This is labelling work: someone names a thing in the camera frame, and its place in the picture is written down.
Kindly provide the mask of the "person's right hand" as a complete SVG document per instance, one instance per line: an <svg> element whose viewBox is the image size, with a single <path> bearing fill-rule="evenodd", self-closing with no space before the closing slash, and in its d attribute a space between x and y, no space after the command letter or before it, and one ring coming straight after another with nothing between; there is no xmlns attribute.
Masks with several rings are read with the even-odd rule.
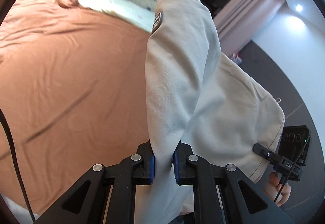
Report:
<svg viewBox="0 0 325 224"><path fill-rule="evenodd" d="M278 179L278 175L275 172L270 173L269 180L264 186L264 193L265 195L271 199L272 201L275 200L276 195L279 193L279 197L276 199L275 203L277 206L284 205L291 194L291 186L286 183L282 190L282 184L280 184L280 180Z"/></svg>

